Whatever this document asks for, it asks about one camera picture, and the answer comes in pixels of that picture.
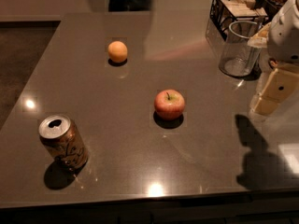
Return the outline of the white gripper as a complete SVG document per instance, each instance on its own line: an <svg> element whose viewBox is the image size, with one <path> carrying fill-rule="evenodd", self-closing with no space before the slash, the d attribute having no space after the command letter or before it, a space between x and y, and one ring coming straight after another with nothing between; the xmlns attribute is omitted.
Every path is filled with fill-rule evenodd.
<svg viewBox="0 0 299 224"><path fill-rule="evenodd" d="M269 116L291 96L299 85L299 0L288 0L270 23L263 26L248 45L266 48L279 63L269 74L261 76L250 110Z"/></svg>

